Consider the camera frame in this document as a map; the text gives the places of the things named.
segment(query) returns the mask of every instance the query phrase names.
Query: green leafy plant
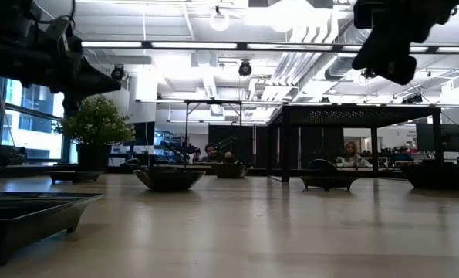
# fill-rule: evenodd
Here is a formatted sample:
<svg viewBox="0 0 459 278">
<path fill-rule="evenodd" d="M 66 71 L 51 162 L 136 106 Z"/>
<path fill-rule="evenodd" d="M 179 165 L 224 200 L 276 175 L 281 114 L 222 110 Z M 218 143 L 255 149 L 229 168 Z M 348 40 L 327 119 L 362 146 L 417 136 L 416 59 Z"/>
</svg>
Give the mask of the green leafy plant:
<svg viewBox="0 0 459 278">
<path fill-rule="evenodd" d="M 117 144 L 134 139 L 130 117 L 123 115 L 114 102 L 104 96 L 86 98 L 79 111 L 54 125 L 54 132 L 68 136 L 77 144 Z"/>
</svg>

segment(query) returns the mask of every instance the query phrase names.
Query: potted plant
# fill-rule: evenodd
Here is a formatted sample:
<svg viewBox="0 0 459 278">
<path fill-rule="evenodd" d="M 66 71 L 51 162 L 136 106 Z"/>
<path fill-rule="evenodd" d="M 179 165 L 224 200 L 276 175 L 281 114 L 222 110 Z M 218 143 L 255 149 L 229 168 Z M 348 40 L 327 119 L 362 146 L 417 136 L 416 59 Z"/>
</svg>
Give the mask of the potted plant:
<svg viewBox="0 0 459 278">
<path fill-rule="evenodd" d="M 54 131 L 77 144 L 80 170 L 104 171 L 112 144 L 134 138 L 135 130 L 127 123 L 128 119 L 129 116 L 123 115 L 112 100 L 99 95 L 86 98 L 78 112 L 61 119 Z"/>
</svg>

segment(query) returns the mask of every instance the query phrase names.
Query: person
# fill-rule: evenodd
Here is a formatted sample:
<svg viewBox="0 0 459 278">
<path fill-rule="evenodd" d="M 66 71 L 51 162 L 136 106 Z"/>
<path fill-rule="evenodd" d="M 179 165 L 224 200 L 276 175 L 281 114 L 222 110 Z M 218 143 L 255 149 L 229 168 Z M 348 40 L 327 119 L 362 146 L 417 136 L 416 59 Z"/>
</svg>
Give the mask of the person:
<svg viewBox="0 0 459 278">
<path fill-rule="evenodd" d="M 209 143 L 205 146 L 205 152 L 207 153 L 206 157 L 203 157 L 200 162 L 222 162 L 222 158 L 219 156 L 218 149 L 214 144 Z M 231 161 L 234 159 L 234 155 L 231 152 L 226 152 L 224 154 L 224 161 Z"/>
<path fill-rule="evenodd" d="M 362 158 L 356 148 L 356 143 L 348 142 L 346 144 L 346 157 L 344 158 L 344 167 L 372 167 L 372 165 Z"/>
</svg>

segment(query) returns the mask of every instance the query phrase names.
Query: black tray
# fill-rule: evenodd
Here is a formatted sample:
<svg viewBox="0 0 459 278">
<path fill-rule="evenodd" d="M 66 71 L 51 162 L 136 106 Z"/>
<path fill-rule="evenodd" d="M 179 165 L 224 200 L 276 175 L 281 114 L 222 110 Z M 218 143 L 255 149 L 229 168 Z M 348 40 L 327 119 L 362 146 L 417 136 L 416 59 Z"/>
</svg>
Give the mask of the black tray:
<svg viewBox="0 0 459 278">
<path fill-rule="evenodd" d="M 205 175 L 203 171 L 137 170 L 133 173 L 149 189 L 162 192 L 190 189 Z"/>
<path fill-rule="evenodd" d="M 330 190 L 331 188 L 346 188 L 347 191 L 351 189 L 351 185 L 358 178 L 353 177 L 298 177 L 301 178 L 305 184 L 305 188 L 308 189 L 309 186 L 315 186 L 325 189 L 325 191 Z"/>
<path fill-rule="evenodd" d="M 52 183 L 56 181 L 71 181 L 73 183 L 84 181 L 97 181 L 101 171 L 50 171 L 48 175 L 51 176 Z"/>
<path fill-rule="evenodd" d="M 0 266 L 17 249 L 66 230 L 101 194 L 0 192 Z"/>
<path fill-rule="evenodd" d="M 210 166 L 218 178 L 244 178 L 252 167 L 251 164 L 232 163 L 211 163 Z"/>
<path fill-rule="evenodd" d="M 401 170 L 414 188 L 459 190 L 458 165 L 406 165 Z"/>
</svg>

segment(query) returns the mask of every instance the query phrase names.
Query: woman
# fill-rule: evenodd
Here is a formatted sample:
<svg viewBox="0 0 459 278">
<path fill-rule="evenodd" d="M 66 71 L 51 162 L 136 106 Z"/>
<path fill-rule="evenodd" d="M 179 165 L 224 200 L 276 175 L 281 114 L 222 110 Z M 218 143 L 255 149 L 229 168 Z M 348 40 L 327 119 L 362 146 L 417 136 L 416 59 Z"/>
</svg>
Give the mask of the woman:
<svg viewBox="0 0 459 278">
<path fill-rule="evenodd" d="M 372 167 L 372 165 L 357 153 L 356 144 L 354 142 L 348 142 L 346 144 L 344 167 Z"/>
</svg>

